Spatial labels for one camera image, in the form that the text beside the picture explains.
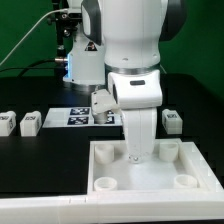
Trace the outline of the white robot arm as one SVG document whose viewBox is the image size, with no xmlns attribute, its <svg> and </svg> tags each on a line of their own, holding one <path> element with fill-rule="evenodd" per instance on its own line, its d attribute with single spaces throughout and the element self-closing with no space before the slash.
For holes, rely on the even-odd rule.
<svg viewBox="0 0 224 224">
<path fill-rule="evenodd" d="M 91 107 L 103 124 L 109 111 L 122 119 L 129 159 L 154 150 L 162 104 L 158 44 L 172 39 L 186 19 L 184 0 L 67 0 L 80 16 L 65 81 L 93 87 Z"/>
</svg>

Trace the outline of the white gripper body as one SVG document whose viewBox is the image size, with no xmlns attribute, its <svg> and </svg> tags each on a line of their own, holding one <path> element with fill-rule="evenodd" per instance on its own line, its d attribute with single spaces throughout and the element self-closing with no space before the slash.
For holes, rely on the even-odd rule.
<svg viewBox="0 0 224 224">
<path fill-rule="evenodd" d="M 110 72 L 108 90 L 121 110 L 129 161 L 140 163 L 154 151 L 157 108 L 162 105 L 160 71 L 137 75 Z"/>
</svg>

